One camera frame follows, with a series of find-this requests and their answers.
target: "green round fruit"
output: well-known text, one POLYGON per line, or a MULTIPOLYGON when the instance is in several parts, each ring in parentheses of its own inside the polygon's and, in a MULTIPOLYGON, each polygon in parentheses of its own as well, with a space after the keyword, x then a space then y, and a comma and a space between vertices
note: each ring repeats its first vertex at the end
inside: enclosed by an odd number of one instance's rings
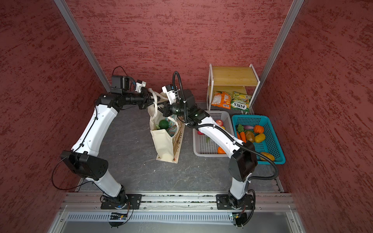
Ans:
POLYGON ((166 121, 166 120, 161 120, 161 121, 159 122, 159 127, 160 127, 161 129, 168 129, 168 127, 169 127, 168 121, 166 121))

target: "work surface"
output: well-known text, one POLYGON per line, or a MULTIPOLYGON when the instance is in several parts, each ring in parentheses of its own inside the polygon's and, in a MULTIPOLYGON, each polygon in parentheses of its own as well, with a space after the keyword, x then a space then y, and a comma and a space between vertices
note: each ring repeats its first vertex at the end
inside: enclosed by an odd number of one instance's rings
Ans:
MULTIPOLYGON (((198 104, 205 108, 206 103, 198 104)), ((217 191, 229 190, 232 177, 229 158, 198 157, 193 152, 192 129, 185 127, 177 164, 156 160, 150 134, 149 114, 138 107, 120 111, 100 147, 99 157, 109 162, 109 171, 128 191, 217 191)), ((258 165, 255 176, 270 176, 270 165, 258 165)), ((270 180, 253 180, 249 188, 258 192, 278 190, 270 180)), ((91 183, 82 190, 98 190, 91 183)))

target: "black mounting plate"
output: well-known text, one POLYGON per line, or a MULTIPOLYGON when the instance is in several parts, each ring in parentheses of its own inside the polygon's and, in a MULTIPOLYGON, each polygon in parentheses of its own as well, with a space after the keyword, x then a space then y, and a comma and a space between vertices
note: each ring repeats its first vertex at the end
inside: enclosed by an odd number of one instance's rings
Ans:
MULTIPOLYGON (((128 199, 131 202, 131 207, 130 209, 138 210, 141 204, 141 197, 142 194, 126 194, 128 199)), ((101 209, 102 210, 117 210, 120 211, 119 209, 116 209, 114 206, 110 205, 109 202, 103 202, 101 204, 101 209)))
MULTIPOLYGON (((253 204, 251 203, 253 201, 252 195, 246 195, 246 199, 244 200, 244 204, 246 206, 247 210, 253 209, 253 204)), ((216 195, 216 205, 218 210, 234 210, 228 200, 228 194, 217 194, 216 195)))

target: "gray plastic basket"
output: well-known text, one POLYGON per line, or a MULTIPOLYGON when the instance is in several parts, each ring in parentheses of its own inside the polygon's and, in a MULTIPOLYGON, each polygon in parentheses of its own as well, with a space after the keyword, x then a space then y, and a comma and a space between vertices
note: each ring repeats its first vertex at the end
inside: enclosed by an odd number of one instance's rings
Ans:
MULTIPOLYGON (((222 120, 225 130, 231 135, 234 134, 231 117, 226 111, 206 111, 212 119, 222 120)), ((226 157, 226 154, 218 154, 219 147, 212 139, 206 142, 206 135, 199 135, 196 129, 193 129, 193 150, 195 155, 202 157, 226 157)))

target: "green leaf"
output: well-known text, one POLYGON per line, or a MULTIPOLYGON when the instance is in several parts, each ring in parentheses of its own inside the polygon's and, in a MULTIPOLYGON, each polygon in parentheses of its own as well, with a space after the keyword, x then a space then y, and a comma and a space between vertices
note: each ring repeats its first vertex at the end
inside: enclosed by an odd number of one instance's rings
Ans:
POLYGON ((244 131, 244 126, 239 124, 238 127, 237 127, 237 131, 238 131, 238 133, 243 132, 244 131))

